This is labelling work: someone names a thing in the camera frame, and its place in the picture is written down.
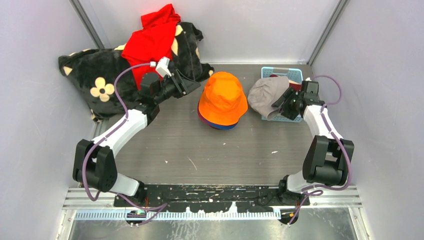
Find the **orange hat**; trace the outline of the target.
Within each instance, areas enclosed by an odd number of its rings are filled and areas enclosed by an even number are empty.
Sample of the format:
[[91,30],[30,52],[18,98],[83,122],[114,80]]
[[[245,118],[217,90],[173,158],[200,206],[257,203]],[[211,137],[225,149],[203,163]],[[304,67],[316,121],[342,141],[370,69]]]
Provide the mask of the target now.
[[229,72],[220,71],[208,79],[197,108],[209,122],[233,125],[247,112],[248,101],[239,79]]

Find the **blue bucket hat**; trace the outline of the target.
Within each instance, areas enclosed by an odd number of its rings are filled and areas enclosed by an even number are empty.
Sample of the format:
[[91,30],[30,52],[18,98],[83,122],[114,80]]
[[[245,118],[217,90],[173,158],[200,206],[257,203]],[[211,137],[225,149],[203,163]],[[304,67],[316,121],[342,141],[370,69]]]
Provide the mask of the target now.
[[221,124],[216,124],[216,123],[213,123],[213,122],[210,122],[210,123],[215,127],[216,130],[231,130],[231,129],[235,128],[238,124],[238,123],[235,123],[235,124],[231,124],[231,125],[221,125]]

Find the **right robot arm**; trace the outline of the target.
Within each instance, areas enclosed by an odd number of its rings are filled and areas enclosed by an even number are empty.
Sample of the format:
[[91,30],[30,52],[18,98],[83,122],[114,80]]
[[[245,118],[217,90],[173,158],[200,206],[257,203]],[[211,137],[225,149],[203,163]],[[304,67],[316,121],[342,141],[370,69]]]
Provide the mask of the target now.
[[302,170],[280,180],[279,202],[288,206],[297,196],[306,197],[312,191],[345,190],[352,180],[351,160],[355,145],[343,138],[334,127],[328,114],[328,104],[319,97],[319,83],[307,78],[299,90],[290,86],[272,106],[290,120],[301,116],[313,137]]

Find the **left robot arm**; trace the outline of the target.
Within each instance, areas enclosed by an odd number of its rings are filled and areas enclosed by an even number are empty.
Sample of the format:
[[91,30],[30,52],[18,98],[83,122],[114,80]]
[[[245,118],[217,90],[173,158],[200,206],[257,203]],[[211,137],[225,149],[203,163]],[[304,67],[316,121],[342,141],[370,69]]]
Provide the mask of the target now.
[[200,86],[200,82],[183,76],[179,70],[165,76],[162,82],[152,83],[144,103],[132,109],[126,108],[120,121],[101,135],[78,142],[72,178],[84,187],[103,193],[126,195],[126,200],[133,206],[141,206],[146,200],[144,184],[118,173],[115,157],[135,134],[155,119],[160,111],[160,103],[171,97],[184,97]]

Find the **light blue plastic basket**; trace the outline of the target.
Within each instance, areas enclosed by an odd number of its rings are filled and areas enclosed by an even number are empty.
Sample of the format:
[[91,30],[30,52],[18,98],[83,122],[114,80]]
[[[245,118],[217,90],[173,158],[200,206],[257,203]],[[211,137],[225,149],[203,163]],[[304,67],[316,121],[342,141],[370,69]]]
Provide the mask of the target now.
[[[263,66],[261,68],[261,78],[267,78],[271,75],[276,75],[277,77],[286,76],[289,80],[301,84],[304,80],[303,72],[299,68],[284,68],[284,67],[271,67],[271,66]],[[275,122],[288,122],[288,123],[300,123],[302,121],[302,117],[298,115],[294,120],[284,117],[279,114],[271,119],[271,121]]]

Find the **grey bucket hat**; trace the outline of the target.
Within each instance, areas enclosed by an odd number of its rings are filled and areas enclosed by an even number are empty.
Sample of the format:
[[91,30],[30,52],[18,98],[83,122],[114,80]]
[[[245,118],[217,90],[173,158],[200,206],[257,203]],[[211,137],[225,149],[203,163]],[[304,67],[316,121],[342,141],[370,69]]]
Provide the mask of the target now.
[[277,107],[272,107],[289,88],[290,80],[286,76],[265,77],[257,80],[249,90],[247,102],[249,106],[265,117],[273,119],[279,114]]

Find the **red bucket hat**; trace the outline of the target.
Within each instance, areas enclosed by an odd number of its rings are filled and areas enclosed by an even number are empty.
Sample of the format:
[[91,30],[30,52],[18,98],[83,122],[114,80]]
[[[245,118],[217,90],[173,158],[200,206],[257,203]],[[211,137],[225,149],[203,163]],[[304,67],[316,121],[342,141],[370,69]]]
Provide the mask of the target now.
[[216,129],[209,121],[207,121],[202,115],[201,115],[201,113],[200,113],[200,110],[199,110],[199,108],[197,108],[197,115],[198,115],[198,117],[199,117],[199,119],[203,122],[203,123],[205,123],[207,126],[209,126],[209,127],[211,127],[211,128],[213,128],[213,129]]

